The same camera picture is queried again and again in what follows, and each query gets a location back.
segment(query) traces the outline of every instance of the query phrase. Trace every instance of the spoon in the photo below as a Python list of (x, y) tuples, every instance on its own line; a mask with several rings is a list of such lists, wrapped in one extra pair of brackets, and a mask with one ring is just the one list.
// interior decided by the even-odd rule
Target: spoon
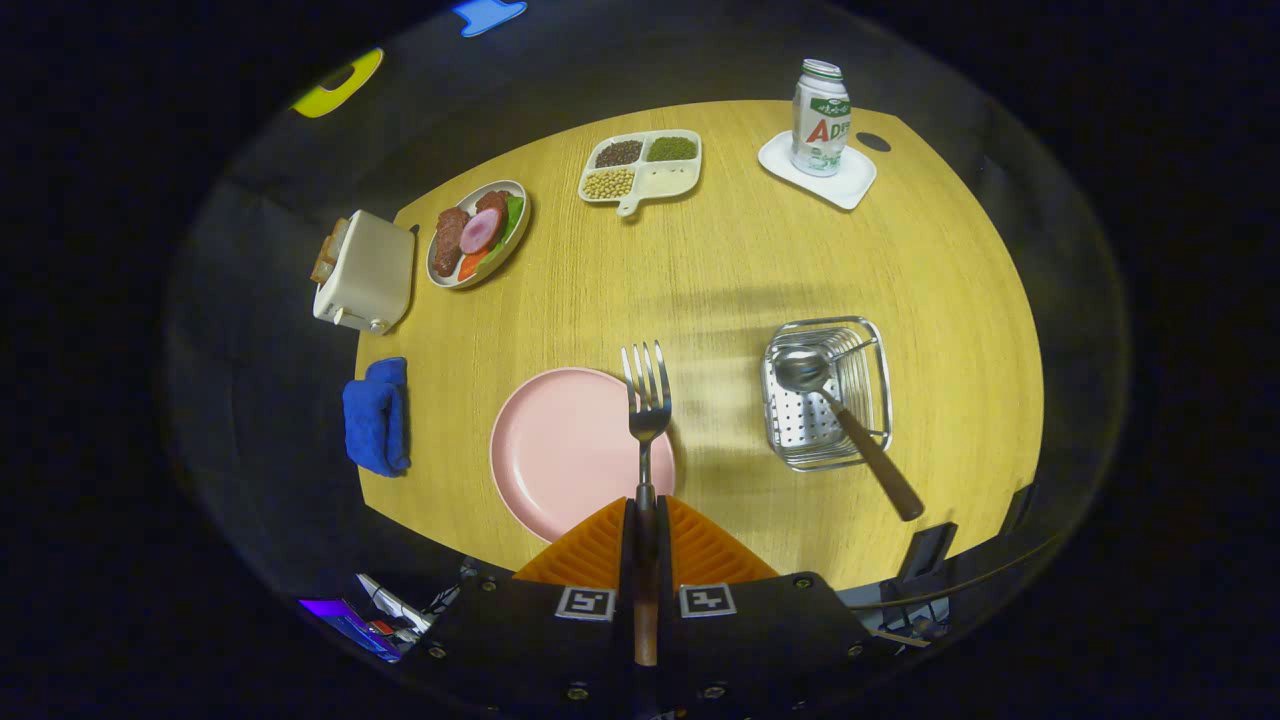
[(827, 401), (836, 413), (840, 427), (845, 429), (849, 439), (854, 441), (854, 447), (867, 460), (867, 465), (870, 466), (902, 520), (914, 520), (924, 512), (920, 496), (915, 495), (888, 455), (884, 455), (881, 446), (872, 439), (867, 428), (854, 419), (854, 414), (823, 387), (831, 375), (831, 366), (822, 355), (808, 347), (787, 347), (773, 356), (773, 370), (778, 384), (783, 388), (800, 393), (817, 392)]

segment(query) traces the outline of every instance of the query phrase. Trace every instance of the ad calcium milk bottle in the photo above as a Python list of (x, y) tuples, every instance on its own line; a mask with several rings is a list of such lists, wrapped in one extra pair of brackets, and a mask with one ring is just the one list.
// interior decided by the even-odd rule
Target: ad calcium milk bottle
[(805, 60), (791, 101), (791, 163), (810, 176), (833, 176), (849, 142), (849, 92), (840, 68)]

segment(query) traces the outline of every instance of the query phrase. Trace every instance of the wire basket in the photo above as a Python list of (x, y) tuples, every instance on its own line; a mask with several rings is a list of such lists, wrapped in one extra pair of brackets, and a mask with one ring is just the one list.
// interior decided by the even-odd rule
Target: wire basket
[(826, 357), (831, 365), (827, 392), (852, 413), (872, 439), (888, 450), (893, 439), (893, 405), (884, 343), (870, 320), (849, 315), (787, 323), (773, 333), (764, 351), (760, 365), (764, 428), (778, 457), (799, 473), (865, 462), (820, 395), (796, 393), (778, 384), (773, 357), (795, 346)]

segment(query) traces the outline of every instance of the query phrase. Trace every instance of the blue object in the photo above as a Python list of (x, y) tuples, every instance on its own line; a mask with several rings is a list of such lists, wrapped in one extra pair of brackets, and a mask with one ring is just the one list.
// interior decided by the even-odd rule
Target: blue object
[(388, 662), (398, 662), (401, 651), (392, 643), (369, 630), (365, 623), (347, 601), (338, 600), (300, 600), (302, 607), (312, 615), (328, 623), (339, 633), (351, 638), (356, 644), (375, 653)]
[(404, 359), (379, 360), (365, 379), (342, 391), (347, 457), (361, 468), (394, 478), (408, 468), (404, 452)]
[(453, 12), (467, 20), (462, 37), (475, 37), (493, 29), (525, 12), (527, 3), (506, 4), (502, 0), (471, 0), (453, 8)]

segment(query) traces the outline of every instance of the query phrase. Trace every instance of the yellow object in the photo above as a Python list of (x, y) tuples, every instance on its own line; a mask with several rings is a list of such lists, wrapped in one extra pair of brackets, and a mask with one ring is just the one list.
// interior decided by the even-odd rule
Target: yellow object
[[(760, 146), (791, 127), (791, 104), (777, 100), (659, 108), (567, 129), (403, 208), (396, 224), (421, 227), (419, 282), (396, 332), (361, 333), (352, 377), (375, 360), (408, 359), (413, 465), (394, 479), (361, 469), (365, 502), (454, 550), (524, 566), (547, 543), (494, 487), (498, 410), (550, 368), (620, 377), (618, 347), (658, 338), (675, 407), (676, 496), (778, 573), (812, 570), (849, 588), (896, 575), (916, 530), (956, 523), (952, 555), (993, 537), (1010, 495), (1036, 473), (1044, 423), (1027, 295), (987, 214), (924, 140), (892, 115), (855, 108), (852, 122), (892, 151), (852, 141), (878, 177), (847, 213), (760, 167)], [(576, 187), (591, 149), (652, 128), (701, 135), (698, 186), (626, 220), (584, 202)], [(504, 178), (524, 183), (538, 211), (500, 274), (472, 292), (424, 282), (436, 215)], [(884, 338), (890, 456), (925, 506), (911, 523), (865, 465), (796, 473), (765, 439), (769, 337), (790, 320), (850, 314)]]
[(310, 92), (303, 95), (297, 102), (293, 104), (293, 109), (308, 118), (319, 118), (332, 113), (338, 105), (347, 101), (348, 97), (356, 94), (361, 86), (365, 85), (370, 77), (372, 77), (374, 70), (378, 69), (383, 61), (381, 47), (374, 47), (360, 59), (351, 63), (352, 73), (342, 85), (334, 90), (325, 90), (319, 85), (311, 88)]

